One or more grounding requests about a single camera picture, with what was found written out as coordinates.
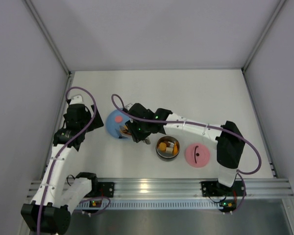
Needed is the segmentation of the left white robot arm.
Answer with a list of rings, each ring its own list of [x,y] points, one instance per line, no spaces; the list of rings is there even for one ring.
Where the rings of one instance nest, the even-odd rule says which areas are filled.
[[[104,126],[95,105],[90,110],[83,103],[70,104],[64,114],[64,126],[53,139],[52,155],[43,180],[29,204],[23,204],[21,215],[32,232],[63,235],[71,215],[85,197],[99,195],[96,174],[81,172],[64,191],[68,171],[85,134]]]

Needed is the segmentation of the beige cube food piece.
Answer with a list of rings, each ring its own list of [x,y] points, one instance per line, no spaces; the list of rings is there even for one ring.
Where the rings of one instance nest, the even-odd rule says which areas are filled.
[[[168,153],[168,154],[173,154],[173,151],[174,151],[174,149],[171,148],[171,147],[167,147],[166,150],[165,150],[165,152]]]

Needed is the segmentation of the dark brown stick food piece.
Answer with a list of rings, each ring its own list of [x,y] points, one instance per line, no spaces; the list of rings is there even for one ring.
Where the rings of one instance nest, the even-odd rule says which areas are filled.
[[[119,136],[118,139],[122,139],[122,140],[124,140],[124,139],[128,139],[128,137]]]

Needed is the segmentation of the orange round food piece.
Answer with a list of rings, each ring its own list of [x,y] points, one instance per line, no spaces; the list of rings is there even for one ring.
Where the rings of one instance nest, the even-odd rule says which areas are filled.
[[[159,144],[159,147],[158,148],[159,148],[160,151],[165,152],[166,151],[166,148],[167,148],[167,145],[164,142],[161,142]]]

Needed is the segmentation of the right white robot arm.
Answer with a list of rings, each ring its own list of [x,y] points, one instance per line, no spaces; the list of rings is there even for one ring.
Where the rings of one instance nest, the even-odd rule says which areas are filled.
[[[144,141],[151,134],[161,133],[180,141],[185,155],[190,155],[194,164],[199,163],[202,146],[216,151],[218,163],[218,186],[231,189],[236,179],[245,142],[237,125],[227,121],[224,125],[195,122],[159,108],[155,112],[140,103],[125,110],[130,120],[126,126],[134,142]]]

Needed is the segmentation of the metal tongs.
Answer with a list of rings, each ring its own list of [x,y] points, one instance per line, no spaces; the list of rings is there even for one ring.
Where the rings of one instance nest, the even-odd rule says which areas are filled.
[[[124,136],[124,137],[128,137],[128,139],[132,139],[134,142],[139,143],[139,142],[144,142],[145,144],[151,144],[150,139],[149,139],[149,135],[147,133],[141,133],[139,131],[133,131],[130,132],[131,136],[129,135],[124,135],[122,133],[122,130],[128,130],[130,132],[130,130],[128,129],[128,127],[126,125],[120,125],[120,129],[119,129],[119,136]]]

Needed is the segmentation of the blue plastic plate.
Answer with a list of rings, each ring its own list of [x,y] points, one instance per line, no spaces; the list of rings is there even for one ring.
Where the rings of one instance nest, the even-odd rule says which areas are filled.
[[[115,122],[116,116],[122,116],[123,121],[121,123],[116,123]],[[119,134],[120,134],[120,132],[119,132],[120,125],[126,125],[125,123],[129,120],[130,120],[130,118],[128,116],[124,115],[123,113],[121,113],[118,110],[114,110],[108,115],[108,117],[106,119],[106,122],[105,122],[106,130],[112,137],[118,139]]]

